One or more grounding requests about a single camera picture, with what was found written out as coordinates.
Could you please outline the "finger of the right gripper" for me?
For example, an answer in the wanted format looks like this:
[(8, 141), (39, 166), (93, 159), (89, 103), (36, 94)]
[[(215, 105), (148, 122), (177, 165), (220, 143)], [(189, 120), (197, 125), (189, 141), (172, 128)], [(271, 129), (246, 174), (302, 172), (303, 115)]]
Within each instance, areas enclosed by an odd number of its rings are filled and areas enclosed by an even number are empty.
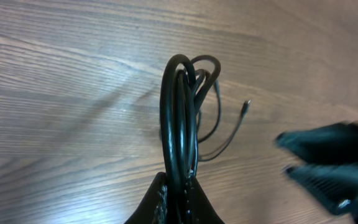
[(358, 213), (358, 164), (290, 166), (285, 174), (330, 214)]
[(275, 144), (310, 164), (358, 163), (358, 123), (282, 132)]

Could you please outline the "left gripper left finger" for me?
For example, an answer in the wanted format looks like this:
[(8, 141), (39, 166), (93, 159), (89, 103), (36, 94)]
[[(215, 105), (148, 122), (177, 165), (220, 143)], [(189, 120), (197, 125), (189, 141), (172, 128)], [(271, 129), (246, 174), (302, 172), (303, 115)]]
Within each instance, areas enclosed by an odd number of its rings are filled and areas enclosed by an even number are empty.
[(167, 195), (166, 174), (159, 172), (125, 224), (166, 224)]

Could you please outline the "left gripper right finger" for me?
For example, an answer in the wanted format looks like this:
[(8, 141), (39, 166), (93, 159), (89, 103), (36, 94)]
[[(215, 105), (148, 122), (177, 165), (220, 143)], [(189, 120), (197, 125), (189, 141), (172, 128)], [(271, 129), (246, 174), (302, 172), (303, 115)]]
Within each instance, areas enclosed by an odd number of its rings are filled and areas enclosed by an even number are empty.
[(191, 176), (186, 183), (185, 223), (224, 224), (195, 176)]

